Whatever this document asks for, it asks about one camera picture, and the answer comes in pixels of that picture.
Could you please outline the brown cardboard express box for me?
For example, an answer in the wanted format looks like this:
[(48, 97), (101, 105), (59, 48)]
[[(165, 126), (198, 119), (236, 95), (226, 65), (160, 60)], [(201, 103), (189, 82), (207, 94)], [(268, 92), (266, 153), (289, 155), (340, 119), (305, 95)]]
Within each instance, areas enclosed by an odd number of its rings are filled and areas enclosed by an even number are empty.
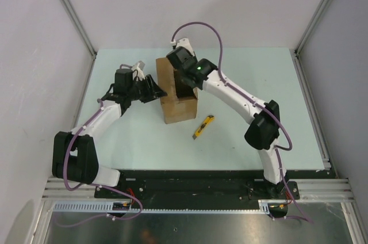
[(156, 59), (158, 86), (167, 95), (160, 98), (166, 124), (192, 120), (197, 117), (198, 92), (184, 84), (178, 70), (167, 58)]

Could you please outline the yellow utility knife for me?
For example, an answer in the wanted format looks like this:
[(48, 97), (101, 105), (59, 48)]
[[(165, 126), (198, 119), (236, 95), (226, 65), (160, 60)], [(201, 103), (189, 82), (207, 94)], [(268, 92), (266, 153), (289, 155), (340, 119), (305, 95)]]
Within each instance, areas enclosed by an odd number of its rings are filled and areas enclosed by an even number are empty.
[(201, 123), (201, 125), (195, 130), (195, 132), (192, 135), (192, 138), (196, 140), (198, 137), (200, 137), (204, 131), (204, 129), (214, 120), (213, 115), (207, 116), (204, 121)]

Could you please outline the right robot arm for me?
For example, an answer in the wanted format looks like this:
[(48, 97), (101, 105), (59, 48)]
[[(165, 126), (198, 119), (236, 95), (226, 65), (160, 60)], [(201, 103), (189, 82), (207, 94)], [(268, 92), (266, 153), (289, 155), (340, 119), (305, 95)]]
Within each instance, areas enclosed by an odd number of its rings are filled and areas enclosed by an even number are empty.
[(177, 47), (167, 54), (170, 64), (181, 75), (185, 85), (206, 91), (235, 110), (249, 125), (244, 138), (259, 153), (263, 166), (264, 192), (272, 199), (286, 192), (286, 170), (278, 150), (279, 105), (271, 100), (264, 102), (252, 97), (223, 75), (207, 59), (198, 60), (184, 47)]

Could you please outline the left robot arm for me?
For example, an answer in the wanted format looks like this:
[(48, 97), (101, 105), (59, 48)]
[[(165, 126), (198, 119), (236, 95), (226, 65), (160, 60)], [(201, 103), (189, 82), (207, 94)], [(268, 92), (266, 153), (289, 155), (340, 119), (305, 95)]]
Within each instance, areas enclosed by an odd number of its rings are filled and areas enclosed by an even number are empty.
[(53, 143), (52, 174), (61, 178), (69, 191), (82, 185), (107, 186), (116, 198), (126, 194), (127, 183), (120, 179), (117, 169), (99, 164), (96, 143), (134, 101), (148, 103), (165, 97), (151, 75), (144, 75), (144, 63), (122, 64), (116, 70), (114, 82), (98, 99), (98, 110), (83, 124), (68, 132), (60, 131)]

